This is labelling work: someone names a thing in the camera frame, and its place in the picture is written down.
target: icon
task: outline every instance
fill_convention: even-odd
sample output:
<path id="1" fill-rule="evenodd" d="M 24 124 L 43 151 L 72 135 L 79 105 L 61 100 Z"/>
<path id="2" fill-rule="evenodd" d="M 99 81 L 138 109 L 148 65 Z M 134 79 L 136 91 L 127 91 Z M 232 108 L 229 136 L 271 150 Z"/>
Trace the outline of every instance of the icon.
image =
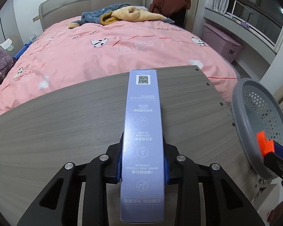
<path id="1" fill-rule="evenodd" d="M 146 191 L 148 189 L 148 183 L 146 181 L 139 181 L 137 184 L 136 184 L 136 188 L 139 190 L 139 191 Z"/>
<path id="2" fill-rule="evenodd" d="M 139 123 L 139 125 L 145 126 L 148 124 L 148 119 L 146 117 L 140 117 L 137 122 Z"/>
<path id="3" fill-rule="evenodd" d="M 138 148 L 137 155 L 141 158 L 146 157 L 148 155 L 148 149 L 146 147 Z"/>

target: gray plastic basket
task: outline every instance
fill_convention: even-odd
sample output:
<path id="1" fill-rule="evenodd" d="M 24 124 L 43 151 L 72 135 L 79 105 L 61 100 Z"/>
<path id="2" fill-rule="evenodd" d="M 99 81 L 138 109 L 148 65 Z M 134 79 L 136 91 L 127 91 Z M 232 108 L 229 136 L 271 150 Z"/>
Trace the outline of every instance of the gray plastic basket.
<path id="1" fill-rule="evenodd" d="M 283 113 L 277 101 L 260 83 L 243 78 L 233 89 L 231 106 L 237 133 L 251 166 L 263 179 L 276 178 L 264 166 L 256 134 L 264 130 L 267 139 L 283 146 Z"/>

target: yellow blanket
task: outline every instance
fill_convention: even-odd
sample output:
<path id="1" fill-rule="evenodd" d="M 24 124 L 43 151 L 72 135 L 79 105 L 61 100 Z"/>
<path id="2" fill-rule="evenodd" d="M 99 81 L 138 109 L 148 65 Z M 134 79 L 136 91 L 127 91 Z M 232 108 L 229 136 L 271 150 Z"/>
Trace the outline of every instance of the yellow blanket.
<path id="1" fill-rule="evenodd" d="M 100 18 L 102 25 L 108 25 L 116 21 L 125 20 L 129 22 L 139 22 L 147 20 L 163 20 L 165 16 L 158 13 L 150 13 L 134 6 L 126 6 L 115 11 L 103 14 Z"/>

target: blue fleece blanket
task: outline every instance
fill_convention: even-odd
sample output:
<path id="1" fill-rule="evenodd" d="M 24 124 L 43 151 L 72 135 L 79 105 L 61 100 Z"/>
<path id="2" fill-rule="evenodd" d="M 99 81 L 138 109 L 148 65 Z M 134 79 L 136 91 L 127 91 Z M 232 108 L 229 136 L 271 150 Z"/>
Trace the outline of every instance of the blue fleece blanket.
<path id="1" fill-rule="evenodd" d="M 100 17 L 108 13 L 110 11 L 115 11 L 119 8 L 130 6 L 129 3 L 118 3 L 114 5 L 110 5 L 92 12 L 84 12 L 82 13 L 81 20 L 74 21 L 73 23 L 78 23 L 80 26 L 86 23 L 94 23 L 94 24 L 100 24 Z"/>

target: orange clip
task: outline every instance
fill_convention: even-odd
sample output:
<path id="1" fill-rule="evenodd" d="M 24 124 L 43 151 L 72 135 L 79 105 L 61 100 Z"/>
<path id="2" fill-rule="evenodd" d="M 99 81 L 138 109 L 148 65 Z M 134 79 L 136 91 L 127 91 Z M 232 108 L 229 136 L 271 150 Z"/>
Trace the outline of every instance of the orange clip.
<path id="1" fill-rule="evenodd" d="M 257 133 L 257 141 L 263 158 L 266 156 L 267 153 L 275 152 L 274 141 L 267 140 L 264 131 Z"/>

